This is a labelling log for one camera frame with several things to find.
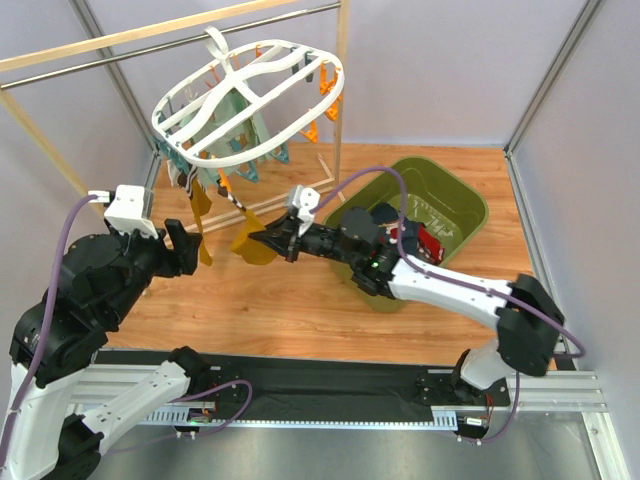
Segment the mustard yellow sock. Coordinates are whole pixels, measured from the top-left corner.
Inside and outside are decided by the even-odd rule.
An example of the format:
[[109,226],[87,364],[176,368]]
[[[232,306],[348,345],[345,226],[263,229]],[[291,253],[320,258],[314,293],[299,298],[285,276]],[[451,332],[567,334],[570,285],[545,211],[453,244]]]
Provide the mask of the mustard yellow sock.
[[252,233],[262,233],[266,230],[264,224],[256,214],[247,209],[231,192],[229,185],[218,182],[217,192],[229,200],[245,219],[242,230],[236,235],[231,244],[231,252],[240,256],[247,264],[264,266],[271,263],[277,253],[262,243],[250,237]]
[[[204,236],[204,229],[202,223],[202,216],[206,215],[210,209],[212,202],[209,197],[206,195],[202,186],[200,185],[197,178],[191,180],[191,189],[190,189],[190,205],[191,210],[194,216],[194,221],[198,230],[198,233],[201,236]],[[205,245],[205,241],[201,240],[199,246],[199,261],[205,266],[211,266],[213,263],[212,257]]]

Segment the red panda sock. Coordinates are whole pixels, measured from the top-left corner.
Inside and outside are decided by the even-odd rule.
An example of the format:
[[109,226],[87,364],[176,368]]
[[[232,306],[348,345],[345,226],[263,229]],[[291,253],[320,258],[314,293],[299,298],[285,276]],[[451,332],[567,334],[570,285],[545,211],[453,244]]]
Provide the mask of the red panda sock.
[[418,251],[432,265],[440,265],[444,259],[444,247],[424,226],[418,230]]

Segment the white round clip hanger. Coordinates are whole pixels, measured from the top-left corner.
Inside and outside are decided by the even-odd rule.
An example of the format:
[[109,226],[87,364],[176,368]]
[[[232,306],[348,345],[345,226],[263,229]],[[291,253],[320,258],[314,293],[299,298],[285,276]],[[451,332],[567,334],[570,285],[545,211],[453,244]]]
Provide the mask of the white round clip hanger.
[[[310,127],[316,119],[339,102],[345,71],[334,54],[311,46],[281,39],[268,39],[230,49],[221,31],[213,26],[205,29],[204,45],[211,60],[172,87],[158,101],[151,114],[151,125],[157,136],[187,163],[204,169],[236,167],[255,160],[274,147],[288,141]],[[232,133],[257,112],[288,93],[298,83],[331,66],[333,78],[319,101],[270,140],[246,151],[221,157],[211,147]],[[176,96],[214,69],[222,69],[222,77],[207,92],[175,109]],[[247,102],[239,113],[222,120],[216,127],[207,124],[225,96],[236,92]]]

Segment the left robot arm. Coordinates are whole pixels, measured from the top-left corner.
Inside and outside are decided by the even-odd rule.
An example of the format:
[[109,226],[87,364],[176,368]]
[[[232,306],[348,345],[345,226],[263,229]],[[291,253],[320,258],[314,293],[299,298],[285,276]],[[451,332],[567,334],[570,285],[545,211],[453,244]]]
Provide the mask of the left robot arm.
[[63,250],[56,286],[18,321],[10,346],[12,393],[1,440],[4,479],[86,479],[125,433],[158,407],[204,386],[208,363],[174,350],[124,393],[70,414],[93,355],[155,277],[191,275],[202,237],[168,219],[155,237],[110,229]]

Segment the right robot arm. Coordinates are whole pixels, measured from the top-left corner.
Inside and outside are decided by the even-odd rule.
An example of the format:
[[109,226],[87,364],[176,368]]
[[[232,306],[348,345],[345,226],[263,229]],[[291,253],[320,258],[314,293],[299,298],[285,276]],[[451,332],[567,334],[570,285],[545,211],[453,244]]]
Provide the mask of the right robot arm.
[[308,254],[346,264],[370,296],[434,305],[494,330],[494,339],[462,354],[456,366],[458,380],[473,388],[486,390],[511,373],[543,377],[549,369],[564,317],[531,275],[491,280],[401,256],[360,207],[335,227],[304,222],[290,210],[249,237],[289,262]]

